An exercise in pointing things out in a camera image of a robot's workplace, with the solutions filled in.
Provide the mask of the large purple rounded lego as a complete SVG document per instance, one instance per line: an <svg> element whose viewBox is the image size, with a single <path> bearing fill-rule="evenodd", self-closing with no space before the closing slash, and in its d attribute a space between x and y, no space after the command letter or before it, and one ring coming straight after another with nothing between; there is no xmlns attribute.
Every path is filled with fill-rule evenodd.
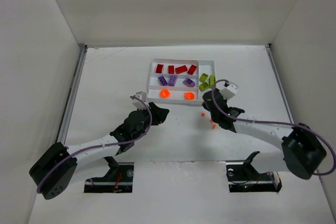
<svg viewBox="0 0 336 224"><path fill-rule="evenodd" d="M190 88L195 87L195 82L190 78L186 78L183 83Z"/></svg>

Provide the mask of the red square lego brick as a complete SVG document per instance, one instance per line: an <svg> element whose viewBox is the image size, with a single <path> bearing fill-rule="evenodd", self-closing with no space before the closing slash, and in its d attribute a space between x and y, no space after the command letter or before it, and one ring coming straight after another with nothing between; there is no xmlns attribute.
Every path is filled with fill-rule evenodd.
<svg viewBox="0 0 336 224"><path fill-rule="evenodd" d="M193 75L197 69L197 65L191 65L187 71L187 74Z"/></svg>

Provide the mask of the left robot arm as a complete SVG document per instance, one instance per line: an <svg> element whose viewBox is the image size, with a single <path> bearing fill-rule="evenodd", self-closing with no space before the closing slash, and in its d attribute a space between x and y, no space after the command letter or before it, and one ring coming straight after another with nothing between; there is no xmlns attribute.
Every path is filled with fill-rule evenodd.
<svg viewBox="0 0 336 224"><path fill-rule="evenodd" d="M153 102L143 105L144 109L132 111L114 131L98 140L72 146L61 142L51 145L29 170L37 193L46 200L57 197L81 168L128 151L152 126L164 123L170 112Z"/></svg>

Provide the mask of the orange arch lego piece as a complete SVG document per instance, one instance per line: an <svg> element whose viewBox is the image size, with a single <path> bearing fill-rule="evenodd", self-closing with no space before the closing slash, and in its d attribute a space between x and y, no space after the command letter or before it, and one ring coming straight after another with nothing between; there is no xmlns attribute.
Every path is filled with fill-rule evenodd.
<svg viewBox="0 0 336 224"><path fill-rule="evenodd" d="M160 91L160 97L163 98L163 99L167 99L171 96L171 93L169 90L167 89L163 89Z"/></svg>

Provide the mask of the red long lego brick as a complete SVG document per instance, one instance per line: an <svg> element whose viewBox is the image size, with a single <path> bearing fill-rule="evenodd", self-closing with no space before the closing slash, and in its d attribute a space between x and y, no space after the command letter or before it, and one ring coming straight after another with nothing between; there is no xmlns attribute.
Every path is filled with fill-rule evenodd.
<svg viewBox="0 0 336 224"><path fill-rule="evenodd" d="M188 68L186 65L182 65L182 66L179 66L179 67L176 67L175 68L175 73L176 74L182 74L182 73L185 73L188 71Z"/></svg>

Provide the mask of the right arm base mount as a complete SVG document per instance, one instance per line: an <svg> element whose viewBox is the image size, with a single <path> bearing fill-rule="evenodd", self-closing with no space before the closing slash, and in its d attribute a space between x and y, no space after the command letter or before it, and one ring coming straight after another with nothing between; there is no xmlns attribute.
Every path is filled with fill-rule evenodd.
<svg viewBox="0 0 336 224"><path fill-rule="evenodd" d="M226 162L226 177L230 193L279 193L282 182L277 172L258 173L252 161L259 154L252 152L245 160Z"/></svg>

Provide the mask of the long green lego brick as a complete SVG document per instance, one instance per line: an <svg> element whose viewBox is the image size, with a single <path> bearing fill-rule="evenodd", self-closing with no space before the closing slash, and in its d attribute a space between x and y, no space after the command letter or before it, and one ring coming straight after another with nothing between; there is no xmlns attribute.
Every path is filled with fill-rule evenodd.
<svg viewBox="0 0 336 224"><path fill-rule="evenodd" d="M214 75L210 75L209 76L209 86L212 88L213 87L213 85L215 84L215 82L216 82L216 79L215 79L215 76Z"/></svg>

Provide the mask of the small purple lego brick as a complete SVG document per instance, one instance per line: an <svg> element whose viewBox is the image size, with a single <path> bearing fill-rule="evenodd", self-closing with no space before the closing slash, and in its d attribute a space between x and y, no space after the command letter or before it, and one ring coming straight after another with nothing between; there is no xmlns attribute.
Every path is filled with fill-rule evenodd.
<svg viewBox="0 0 336 224"><path fill-rule="evenodd" d="M162 85L162 86L167 86L168 85L168 82L166 81L166 79L163 76L159 76L158 81L159 81L160 85Z"/></svg>

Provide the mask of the orange curved lego piece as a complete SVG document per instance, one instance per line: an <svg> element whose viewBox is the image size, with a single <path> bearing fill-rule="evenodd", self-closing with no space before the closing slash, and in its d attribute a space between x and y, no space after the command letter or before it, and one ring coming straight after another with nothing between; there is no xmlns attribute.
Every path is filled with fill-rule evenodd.
<svg viewBox="0 0 336 224"><path fill-rule="evenodd" d="M184 93L184 99L185 100L194 100L195 99L195 94L192 92L186 92Z"/></svg>

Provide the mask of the green square lego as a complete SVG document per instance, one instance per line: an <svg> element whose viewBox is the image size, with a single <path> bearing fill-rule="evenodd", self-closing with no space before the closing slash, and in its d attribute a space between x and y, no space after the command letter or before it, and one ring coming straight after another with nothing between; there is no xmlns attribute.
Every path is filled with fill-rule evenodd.
<svg viewBox="0 0 336 224"><path fill-rule="evenodd" d="M199 85L200 92L204 92L208 88L209 88L209 84L207 82L203 82L202 84Z"/></svg>

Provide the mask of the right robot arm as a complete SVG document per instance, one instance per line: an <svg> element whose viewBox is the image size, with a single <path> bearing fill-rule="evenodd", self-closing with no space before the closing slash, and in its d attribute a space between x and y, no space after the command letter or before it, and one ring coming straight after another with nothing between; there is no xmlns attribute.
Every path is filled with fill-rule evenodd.
<svg viewBox="0 0 336 224"><path fill-rule="evenodd" d="M274 153L262 155L255 151L247 163L260 173L291 172L308 180L327 155L320 141L304 124L261 124L243 109L229 107L218 89L202 96L202 106L221 128L247 135L273 145Z"/></svg>

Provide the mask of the red curved lego brick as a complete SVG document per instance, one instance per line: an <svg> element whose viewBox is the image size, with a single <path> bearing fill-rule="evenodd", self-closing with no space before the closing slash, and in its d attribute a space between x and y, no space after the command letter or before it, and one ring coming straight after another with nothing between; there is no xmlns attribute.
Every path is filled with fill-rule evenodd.
<svg viewBox="0 0 336 224"><path fill-rule="evenodd" d="M173 66L173 65L169 65L169 66L168 66L168 73L169 73L169 74L175 74L175 69L174 69L174 66Z"/></svg>

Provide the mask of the purple studded lego brick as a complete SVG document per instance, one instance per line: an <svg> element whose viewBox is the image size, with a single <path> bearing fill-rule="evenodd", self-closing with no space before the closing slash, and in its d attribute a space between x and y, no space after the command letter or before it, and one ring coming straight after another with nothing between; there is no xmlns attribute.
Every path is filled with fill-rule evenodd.
<svg viewBox="0 0 336 224"><path fill-rule="evenodd" d="M174 87L176 85L177 82L177 76L176 75L171 75L168 81L168 85L170 87Z"/></svg>

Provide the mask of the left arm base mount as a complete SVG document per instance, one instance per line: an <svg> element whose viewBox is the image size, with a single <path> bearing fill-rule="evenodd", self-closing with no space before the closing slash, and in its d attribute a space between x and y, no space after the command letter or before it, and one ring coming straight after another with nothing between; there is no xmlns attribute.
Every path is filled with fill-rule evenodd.
<svg viewBox="0 0 336 224"><path fill-rule="evenodd" d="M113 157L105 157L103 161L109 169L85 182L84 193L112 193L124 194L132 193L134 163L118 163Z"/></svg>

